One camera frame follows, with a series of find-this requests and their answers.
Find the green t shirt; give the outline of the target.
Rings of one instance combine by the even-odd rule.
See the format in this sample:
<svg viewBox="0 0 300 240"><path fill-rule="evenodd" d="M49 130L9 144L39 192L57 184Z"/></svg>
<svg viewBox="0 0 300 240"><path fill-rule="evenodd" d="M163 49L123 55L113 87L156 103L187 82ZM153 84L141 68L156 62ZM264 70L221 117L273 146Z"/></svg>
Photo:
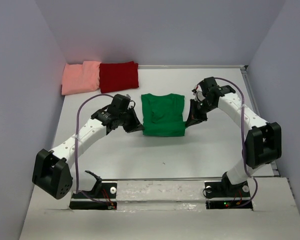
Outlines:
<svg viewBox="0 0 300 240"><path fill-rule="evenodd" d="M143 135L147 137L183 137L185 96L175 93L141 95Z"/></svg>

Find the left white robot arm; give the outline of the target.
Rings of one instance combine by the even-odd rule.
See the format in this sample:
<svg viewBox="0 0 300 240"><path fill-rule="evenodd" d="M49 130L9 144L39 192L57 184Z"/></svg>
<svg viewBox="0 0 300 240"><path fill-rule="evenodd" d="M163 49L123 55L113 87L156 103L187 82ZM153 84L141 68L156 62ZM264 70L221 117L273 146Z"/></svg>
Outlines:
<svg viewBox="0 0 300 240"><path fill-rule="evenodd" d="M80 126L76 114L75 133L51 150L42 149L35 157L32 183L59 200L68 192L94 198L102 190L102 178L90 170L79 172L79 157L94 143L122 127L126 133L144 130L135 112L136 103L129 95L116 94L110 104L91 115Z"/></svg>

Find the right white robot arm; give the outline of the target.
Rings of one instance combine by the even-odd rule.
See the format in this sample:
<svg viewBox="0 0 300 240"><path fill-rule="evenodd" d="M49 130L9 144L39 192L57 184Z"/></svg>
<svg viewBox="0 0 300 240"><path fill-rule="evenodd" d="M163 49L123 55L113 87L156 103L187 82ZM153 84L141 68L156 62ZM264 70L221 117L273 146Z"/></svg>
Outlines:
<svg viewBox="0 0 300 240"><path fill-rule="evenodd" d="M226 85L220 86L218 80L208 77L193 88L194 98L190 100L185 126L206 122L208 113L219 109L239 127L241 160L212 188L213 192L232 196L257 170L282 156L282 128L277 122L269 122L251 110L235 83L226 80Z"/></svg>

